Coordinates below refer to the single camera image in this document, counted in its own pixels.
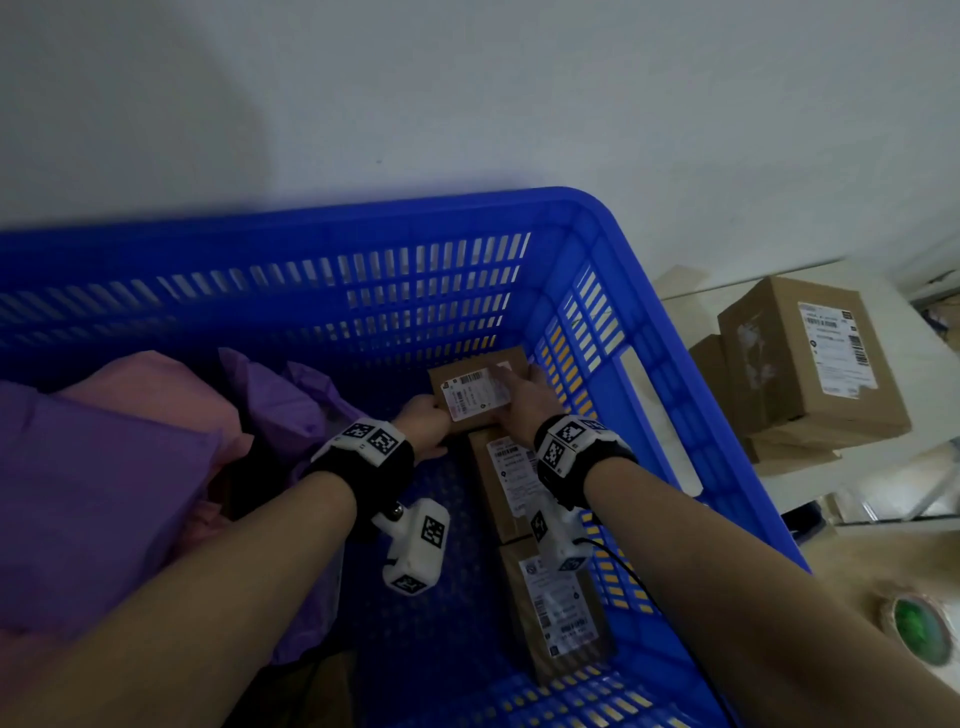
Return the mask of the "small labelled cardboard box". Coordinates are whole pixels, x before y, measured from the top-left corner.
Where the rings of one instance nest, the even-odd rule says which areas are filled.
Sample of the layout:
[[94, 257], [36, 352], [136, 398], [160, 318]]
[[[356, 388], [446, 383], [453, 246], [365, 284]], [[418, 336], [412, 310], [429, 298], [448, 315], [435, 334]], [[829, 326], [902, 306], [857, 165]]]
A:
[[439, 406], [451, 419], [451, 433], [460, 434], [491, 427], [497, 412], [507, 407], [511, 396], [490, 370], [501, 367], [522, 379], [529, 374], [529, 362], [522, 346], [487, 352], [428, 370], [429, 381]]

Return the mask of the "pink mailer bag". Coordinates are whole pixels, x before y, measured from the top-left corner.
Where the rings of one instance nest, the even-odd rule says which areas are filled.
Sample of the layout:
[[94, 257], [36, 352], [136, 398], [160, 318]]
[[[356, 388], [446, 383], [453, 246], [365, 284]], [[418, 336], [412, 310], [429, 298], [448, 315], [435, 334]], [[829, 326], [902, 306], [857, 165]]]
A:
[[176, 533], [168, 562], [195, 550], [230, 523], [222, 514], [222, 505], [210, 498], [210, 484], [224, 467], [249, 453], [255, 438], [242, 430], [238, 409], [184, 363], [144, 350], [109, 362], [57, 394], [85, 406], [220, 436], [210, 470]]

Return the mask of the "large cardboard box white label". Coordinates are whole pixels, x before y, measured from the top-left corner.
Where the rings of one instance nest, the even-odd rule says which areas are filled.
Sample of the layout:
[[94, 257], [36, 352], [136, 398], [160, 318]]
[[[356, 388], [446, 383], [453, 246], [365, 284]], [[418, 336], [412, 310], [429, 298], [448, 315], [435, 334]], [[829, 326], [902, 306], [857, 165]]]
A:
[[738, 435], [838, 451], [912, 430], [858, 291], [771, 275], [717, 322]]

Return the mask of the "plain small cardboard box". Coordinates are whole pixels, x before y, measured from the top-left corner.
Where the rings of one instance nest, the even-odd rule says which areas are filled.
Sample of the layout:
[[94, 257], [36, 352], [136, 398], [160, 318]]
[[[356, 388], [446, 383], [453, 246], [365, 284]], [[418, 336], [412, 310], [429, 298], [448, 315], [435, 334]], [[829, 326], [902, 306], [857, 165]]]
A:
[[748, 439], [746, 380], [728, 357], [723, 336], [708, 334], [690, 346], [688, 353], [734, 433]]

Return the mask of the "blue plastic crate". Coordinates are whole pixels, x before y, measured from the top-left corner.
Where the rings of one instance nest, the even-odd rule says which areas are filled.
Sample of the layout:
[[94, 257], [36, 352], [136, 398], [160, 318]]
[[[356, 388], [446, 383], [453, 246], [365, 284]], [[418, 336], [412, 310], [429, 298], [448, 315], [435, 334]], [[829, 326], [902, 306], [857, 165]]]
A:
[[[560, 399], [679, 482], [635, 392], [636, 355], [702, 483], [696, 500], [806, 563], [612, 213], [567, 187], [0, 234], [0, 381], [44, 392], [143, 350], [220, 383], [218, 350], [329, 375], [385, 418], [427, 370], [521, 346]], [[587, 563], [615, 653], [535, 684], [465, 457], [407, 491], [453, 518], [438, 587], [381, 580], [386, 544], [346, 552], [342, 629], [364, 728], [738, 728], [619, 564]]]

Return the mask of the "tape roll green core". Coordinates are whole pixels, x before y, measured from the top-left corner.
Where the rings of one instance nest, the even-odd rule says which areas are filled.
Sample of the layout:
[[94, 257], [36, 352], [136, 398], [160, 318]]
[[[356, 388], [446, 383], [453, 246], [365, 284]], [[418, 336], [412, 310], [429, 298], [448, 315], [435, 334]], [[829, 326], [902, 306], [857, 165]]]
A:
[[960, 657], [960, 637], [932, 596], [911, 589], [884, 594], [878, 606], [881, 631], [930, 669], [944, 669]]

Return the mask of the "large purple mailer bag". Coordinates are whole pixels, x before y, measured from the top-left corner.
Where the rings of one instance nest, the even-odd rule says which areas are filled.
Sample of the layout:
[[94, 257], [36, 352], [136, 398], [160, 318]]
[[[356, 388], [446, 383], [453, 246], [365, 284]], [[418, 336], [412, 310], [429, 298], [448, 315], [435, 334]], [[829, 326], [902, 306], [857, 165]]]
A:
[[76, 637], [155, 575], [221, 443], [0, 381], [0, 628]]

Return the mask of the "person's left forearm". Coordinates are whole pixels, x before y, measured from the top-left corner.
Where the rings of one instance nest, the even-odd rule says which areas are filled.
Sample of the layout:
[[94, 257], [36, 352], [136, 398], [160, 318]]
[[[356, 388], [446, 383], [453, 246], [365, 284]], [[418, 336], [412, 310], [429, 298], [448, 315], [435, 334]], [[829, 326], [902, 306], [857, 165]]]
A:
[[0, 714], [0, 728], [220, 728], [357, 515], [317, 472], [164, 569]]

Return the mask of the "long labelled cardboard box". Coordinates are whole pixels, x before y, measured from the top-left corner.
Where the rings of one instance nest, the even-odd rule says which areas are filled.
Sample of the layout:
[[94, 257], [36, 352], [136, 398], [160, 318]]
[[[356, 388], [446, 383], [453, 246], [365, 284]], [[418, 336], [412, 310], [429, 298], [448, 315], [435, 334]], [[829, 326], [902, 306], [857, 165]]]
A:
[[530, 537], [526, 505], [534, 496], [548, 494], [537, 475], [534, 453], [499, 426], [472, 431], [467, 440], [499, 544]]

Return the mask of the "person's right forearm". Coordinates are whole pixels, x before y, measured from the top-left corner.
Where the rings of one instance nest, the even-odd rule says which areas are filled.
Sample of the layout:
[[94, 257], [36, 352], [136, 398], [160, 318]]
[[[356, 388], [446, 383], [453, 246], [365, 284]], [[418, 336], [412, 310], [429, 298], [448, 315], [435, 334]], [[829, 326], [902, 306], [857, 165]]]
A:
[[583, 491], [751, 728], [960, 728], [960, 694], [724, 516], [623, 458]]

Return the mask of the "person's right hand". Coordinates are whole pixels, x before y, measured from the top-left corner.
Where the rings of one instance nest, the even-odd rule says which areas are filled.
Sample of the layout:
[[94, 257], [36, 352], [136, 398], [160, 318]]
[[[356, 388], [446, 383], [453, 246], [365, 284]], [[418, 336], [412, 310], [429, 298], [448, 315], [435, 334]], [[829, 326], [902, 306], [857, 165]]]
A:
[[[498, 382], [498, 366], [489, 369], [490, 377]], [[535, 439], [541, 425], [548, 419], [566, 414], [553, 389], [553, 400], [509, 402], [493, 410], [498, 424], [510, 435], [510, 438], [523, 448], [534, 451]]]

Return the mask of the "person's left hand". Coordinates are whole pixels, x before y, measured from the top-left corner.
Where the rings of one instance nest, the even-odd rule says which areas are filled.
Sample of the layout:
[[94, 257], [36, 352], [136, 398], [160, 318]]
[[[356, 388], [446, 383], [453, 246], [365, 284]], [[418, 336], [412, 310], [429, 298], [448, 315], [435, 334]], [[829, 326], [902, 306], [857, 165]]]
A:
[[417, 394], [412, 397], [392, 420], [392, 425], [402, 433], [414, 451], [414, 466], [434, 459], [425, 459], [425, 399], [434, 394]]

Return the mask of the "crumpled purple mailer bag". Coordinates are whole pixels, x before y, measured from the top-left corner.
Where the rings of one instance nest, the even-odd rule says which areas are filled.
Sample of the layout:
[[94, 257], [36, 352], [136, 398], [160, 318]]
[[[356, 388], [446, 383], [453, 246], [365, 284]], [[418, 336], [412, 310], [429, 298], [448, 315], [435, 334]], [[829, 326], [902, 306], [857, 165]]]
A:
[[332, 378], [305, 364], [289, 361], [282, 372], [220, 347], [220, 362], [233, 394], [255, 433], [289, 471], [365, 414], [338, 391]]

